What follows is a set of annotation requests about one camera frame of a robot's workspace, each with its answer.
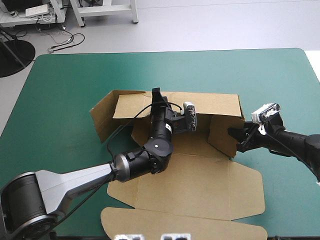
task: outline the flattened cardboard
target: flattened cardboard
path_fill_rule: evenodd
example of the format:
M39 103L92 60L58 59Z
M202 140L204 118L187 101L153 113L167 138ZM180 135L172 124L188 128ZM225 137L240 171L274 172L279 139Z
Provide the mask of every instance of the flattened cardboard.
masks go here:
M159 239L165 232L191 232L195 239L207 239L206 236L266 239L261 227L230 222L265 210L261 174L229 160L236 153L236 142L227 129L240 127L244 122L238 95L190 92L162 92L162 95L181 106L185 101L194 103L197 131L172 136L174 151L164 172L109 184L110 196L136 209L106 208L101 214L106 232L144 233L150 240ZM91 110L101 141L149 105L151 99L151 92L109 93ZM140 145L148 139L149 113L150 110L146 111L134 122L131 135Z
M193 240L266 240L268 237L260 226L141 209L107 207L101 213L101 221L110 238L116 234L143 234L146 240L159 240L164 233L190 233Z
M128 183L138 190L112 182L107 192L136 209L228 221L265 211L261 174L227 157L175 153L164 172Z

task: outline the gray floor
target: gray floor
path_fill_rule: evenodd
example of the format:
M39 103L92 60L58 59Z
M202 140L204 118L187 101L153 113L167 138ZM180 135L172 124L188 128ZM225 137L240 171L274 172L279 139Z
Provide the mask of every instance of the gray floor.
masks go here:
M85 42L61 54L301 48L320 50L320 0L136 0L139 23L128 15L86 18L80 28L72 9L65 26ZM125 0L114 0L115 4ZM56 41L68 36L50 32ZM47 54L50 36L28 27L23 39ZM0 78L0 133L32 66Z

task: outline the white device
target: white device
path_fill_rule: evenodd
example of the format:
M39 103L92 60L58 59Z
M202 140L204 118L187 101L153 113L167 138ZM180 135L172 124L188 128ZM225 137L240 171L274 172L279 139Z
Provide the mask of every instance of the white device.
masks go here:
M48 5L44 4L41 6L27 8L25 10L25 17L32 18L35 16L44 15L44 14L48 14L48 13L49 13Z

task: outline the green table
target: green table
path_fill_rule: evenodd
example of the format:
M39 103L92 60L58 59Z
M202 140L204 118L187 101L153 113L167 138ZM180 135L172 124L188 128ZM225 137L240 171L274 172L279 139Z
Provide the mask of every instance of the green table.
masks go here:
M42 55L37 58L0 138L0 185L21 172L66 172L111 158L89 110L113 89L239 94L245 117L262 104L282 106L288 130L319 132L319 82L300 49ZM135 143L127 129L114 152ZM320 236L320 187L295 158L266 149L235 161L263 175L265 213L238 220L269 236ZM103 187L58 227L59 235L103 236L100 213L124 204Z

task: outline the brown cardboard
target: brown cardboard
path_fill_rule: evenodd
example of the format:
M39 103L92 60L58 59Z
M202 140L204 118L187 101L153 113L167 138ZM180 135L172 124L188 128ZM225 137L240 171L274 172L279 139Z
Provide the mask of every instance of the brown cardboard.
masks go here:
M254 236L266 239L261 227L230 222L265 210L261 174L229 160L236 154L236 142L227 129L244 123L238 95L190 92L162 92L162 95L180 106L185 101L195 105L197 131L172 137L174 151L164 172L109 184L110 196L136 209L106 208L101 220L107 234L113 237L114 233L142 233L152 240L160 238L152 232L160 234L168 229L167 232L192 232L201 237L195 239L204 239L207 233L201 235L199 230L203 224L207 226L203 232L219 238L239 235L238 239ZM151 99L150 92L125 90L112 91L104 97L91 110L101 141L149 105ZM134 122L131 135L140 145L148 139L149 114L148 109ZM162 221L168 222L166 228L157 228L156 223ZM192 227L180 231L180 225Z
M122 233L123 226L126 233L143 233L146 240L160 240L163 233L190 233L193 240L266 240L268 237L260 226L141 209L107 207L101 213L101 221L111 238Z

